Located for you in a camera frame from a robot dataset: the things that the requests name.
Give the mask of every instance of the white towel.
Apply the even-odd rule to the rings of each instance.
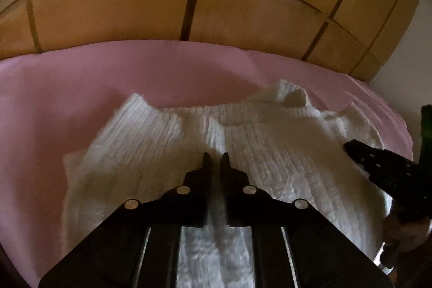
[[[155,109],[133,95],[86,151],[65,158],[63,251],[125,200],[148,202],[181,184],[186,172],[200,167],[204,152],[217,172],[227,151],[251,184],[285,202],[307,199],[373,259],[388,200],[343,151],[353,138],[382,148],[378,132],[354,105],[319,111],[301,87],[286,81],[215,107]],[[182,229],[177,287],[252,288],[250,229],[225,225],[213,185],[209,225]]]

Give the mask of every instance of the panel seam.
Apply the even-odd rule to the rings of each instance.
[[[184,10],[183,23],[181,25],[180,40],[188,41],[191,35],[192,21],[195,15],[195,8],[198,0],[187,0],[186,8]]]
[[[312,51],[315,49],[316,45],[318,44],[319,40],[321,39],[321,37],[324,34],[324,32],[327,29],[327,27],[328,27],[328,22],[326,21],[326,22],[323,23],[323,25],[321,26],[321,28],[318,31],[317,35],[312,40],[312,43],[310,44],[308,50],[306,50],[306,53],[302,57],[302,61],[305,62],[306,60],[308,60],[309,56],[312,54]]]
[[[25,7],[27,9],[27,19],[29,21],[30,33],[32,35],[33,44],[35,46],[36,51],[41,54],[43,53],[41,43],[39,41],[39,36],[36,31],[36,23],[35,23],[35,15],[33,13],[33,3],[32,0],[26,0]]]
[[[373,44],[375,43],[375,40],[378,38],[378,36],[381,34],[382,30],[384,29],[385,25],[388,22],[388,19],[390,19],[390,16],[393,13],[393,10],[396,8],[397,2],[399,0],[395,0],[394,4],[392,6],[392,8],[390,9],[389,13],[387,14],[387,17],[385,18],[384,23],[381,25],[381,28],[379,29],[378,33],[375,35],[373,41],[371,42],[371,44],[366,48],[366,50],[364,51],[363,56],[361,57],[361,59],[359,60],[359,62],[356,64],[356,66],[354,66],[354,68],[350,71],[350,75],[354,72],[354,70],[357,68],[357,66],[359,66],[360,62],[365,58],[365,56],[368,54],[369,50],[372,48]]]

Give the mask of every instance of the pink fabric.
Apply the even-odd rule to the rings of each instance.
[[[236,102],[286,79],[319,108],[354,102],[386,148],[412,157],[405,122],[344,74],[272,54],[177,41],[98,43],[0,62],[0,243],[27,282],[60,260],[64,154],[86,148],[133,92],[156,107]]]

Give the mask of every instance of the white wall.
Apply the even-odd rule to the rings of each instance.
[[[420,109],[432,103],[432,0],[419,1],[407,31],[371,85],[407,122],[418,160]]]

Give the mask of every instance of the metal screw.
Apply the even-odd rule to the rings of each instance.
[[[304,210],[304,209],[307,209],[309,207],[308,202],[306,202],[306,200],[304,200],[304,199],[297,199],[294,202],[294,205],[297,209],[300,209],[300,210]]]
[[[190,191],[191,189],[188,186],[177,187],[177,193],[181,195],[189,194]]]
[[[129,199],[125,204],[124,207],[128,210],[134,210],[138,207],[139,202],[135,199]]]
[[[243,193],[245,194],[255,194],[257,192],[256,188],[254,186],[244,186],[243,187]]]

